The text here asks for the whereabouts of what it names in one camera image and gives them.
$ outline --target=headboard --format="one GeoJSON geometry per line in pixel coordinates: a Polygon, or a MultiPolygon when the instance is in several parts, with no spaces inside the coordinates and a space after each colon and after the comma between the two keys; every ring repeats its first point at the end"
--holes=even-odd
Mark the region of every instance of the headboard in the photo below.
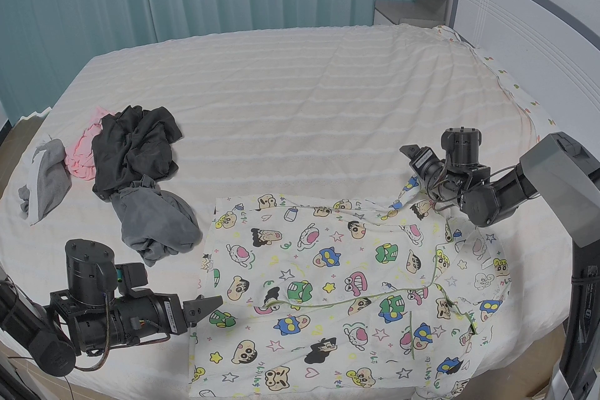
{"type": "Polygon", "coordinates": [[[600,37],[550,0],[454,0],[449,26],[600,158],[600,37]]]}

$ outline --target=bed sheet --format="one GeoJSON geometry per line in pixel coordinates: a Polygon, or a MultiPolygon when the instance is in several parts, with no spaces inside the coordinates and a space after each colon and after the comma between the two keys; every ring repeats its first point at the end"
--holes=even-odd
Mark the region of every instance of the bed sheet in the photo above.
{"type": "MultiPolygon", "coordinates": [[[[527,114],[472,51],[437,30],[401,26],[258,30],[192,37],[111,52],[83,68],[32,140],[68,145],[97,106],[167,107],[184,138],[173,145],[176,175],[160,182],[190,203],[208,231],[215,199],[274,192],[371,198],[389,204],[410,174],[402,144],[431,145],[449,126],[482,131],[480,160],[492,171],[535,144],[527,114]]],[[[110,204],[91,182],[71,191],[33,227],[19,216],[24,162],[0,200],[0,260],[42,305],[67,285],[64,245],[86,238],[113,248],[119,263],[140,261],[121,241],[110,204]]],[[[544,201],[497,225],[511,263],[514,312],[480,371],[505,365],[568,313],[571,242],[544,201]]],[[[203,245],[148,269],[154,291],[194,298],[203,245]]],[[[18,345],[7,335],[3,341],[18,345]]],[[[80,358],[89,366],[93,359],[80,358]]],[[[118,399],[186,398],[188,336],[114,351],[98,372],[69,379],[118,399]]],[[[401,392],[344,392],[401,398],[401,392]]],[[[302,398],[339,398],[313,391],[302,398]]]]}

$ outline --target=gray clothing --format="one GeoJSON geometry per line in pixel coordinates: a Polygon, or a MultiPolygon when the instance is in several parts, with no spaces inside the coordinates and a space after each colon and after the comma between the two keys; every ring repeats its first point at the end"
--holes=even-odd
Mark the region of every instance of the gray clothing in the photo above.
{"type": "Polygon", "coordinates": [[[19,188],[21,210],[29,224],[38,223],[63,200],[71,188],[65,169],[65,147],[58,138],[39,145],[29,167],[27,184],[19,188]]]}
{"type": "Polygon", "coordinates": [[[123,242],[151,267],[167,255],[189,252],[202,238],[191,207],[144,175],[110,196],[123,242]]]}

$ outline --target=gray nightstand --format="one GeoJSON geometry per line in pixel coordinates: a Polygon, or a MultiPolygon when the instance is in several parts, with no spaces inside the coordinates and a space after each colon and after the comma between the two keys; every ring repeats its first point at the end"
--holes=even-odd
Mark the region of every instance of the gray nightstand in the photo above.
{"type": "Polygon", "coordinates": [[[398,25],[409,23],[431,28],[444,23],[447,0],[375,0],[373,25],[398,25]]]}

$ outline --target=floor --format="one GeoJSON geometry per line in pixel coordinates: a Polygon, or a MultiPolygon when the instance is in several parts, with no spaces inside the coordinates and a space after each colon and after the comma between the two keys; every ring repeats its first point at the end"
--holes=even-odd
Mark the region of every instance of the floor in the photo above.
{"type": "MultiPolygon", "coordinates": [[[[43,118],[32,117],[22,120],[9,132],[0,145],[0,197],[4,194],[8,179],[19,163],[21,154],[40,128],[43,118]]],[[[486,372],[472,379],[460,400],[523,400],[532,398],[548,383],[552,367],[560,357],[565,334],[558,327],[540,340],[534,342],[518,359],[505,368],[486,372]]],[[[8,356],[15,353],[0,344],[0,351],[8,356]]],[[[63,379],[44,374],[32,362],[13,360],[25,365],[30,374],[43,383],[60,400],[71,400],[71,392],[63,379]]],[[[72,385],[74,400],[112,400],[111,397],[72,385]]]]}

